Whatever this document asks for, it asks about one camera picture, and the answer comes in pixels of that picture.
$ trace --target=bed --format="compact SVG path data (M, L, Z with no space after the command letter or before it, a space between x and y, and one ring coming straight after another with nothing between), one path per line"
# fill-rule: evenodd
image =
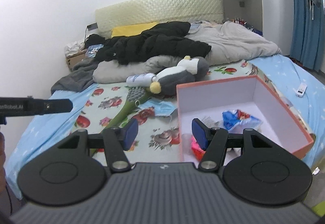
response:
M96 10L95 14L100 33L105 37L109 37L112 28L116 26L152 21L210 20L222 23L223 20L222 0L131 0ZM212 66L205 79L253 74L259 74L266 83L274 86L279 96L300 118L308 133L313 136L313 132L316 133L315 144L303 159L309 167L315 167L325 154L323 151L325 102L321 101L321 98L325 98L325 87L312 75L280 54L248 62L240 60ZM302 81L307 83L308 89L306 97L298 100L293 89ZM7 182L17 198L22 198L16 181L17 174L24 164L79 128L86 128L90 134L99 133L118 113L127 92L125 83L95 83L80 93L56 91L51 99L69 98L74 108L70 113L36 116L23 133L5 167ZM175 97L161 99L176 104ZM126 152L130 162L196 162L189 151L190 135L182 135L184 140L182 143L180 141L176 111L171 117L152 117L150 113L144 115L140 112L132 113L128 117L136 116L140 125L134 144ZM174 135L173 140L168 144L162 144L159 136L163 134ZM228 159L237 156L238 153L235 151L227 155ZM99 150L94 158L103 165L106 164L102 150Z

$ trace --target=gray studded brush head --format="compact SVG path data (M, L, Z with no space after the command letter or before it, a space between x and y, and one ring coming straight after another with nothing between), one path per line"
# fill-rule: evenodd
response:
M146 89L141 86L132 87L129 89L129 93L127 94L127 101L137 101L142 98L146 94Z

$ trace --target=quilted headboard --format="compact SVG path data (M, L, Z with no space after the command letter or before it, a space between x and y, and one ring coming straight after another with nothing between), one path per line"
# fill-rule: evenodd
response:
M130 0L97 9L96 22L108 38L117 26L153 21L223 20L222 0Z

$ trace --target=curtain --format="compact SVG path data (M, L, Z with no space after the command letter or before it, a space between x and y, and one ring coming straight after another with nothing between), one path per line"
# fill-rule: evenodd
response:
M294 9L290 57L319 71L325 48L324 7L317 7L310 0L294 0Z

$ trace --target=blue surgical mask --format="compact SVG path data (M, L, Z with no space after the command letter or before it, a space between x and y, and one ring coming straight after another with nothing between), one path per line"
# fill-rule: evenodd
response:
M176 109L173 103L167 101L161 101L156 98L150 98L145 103L138 106L140 109L147 109L153 107L155 111L155 116L168 117Z

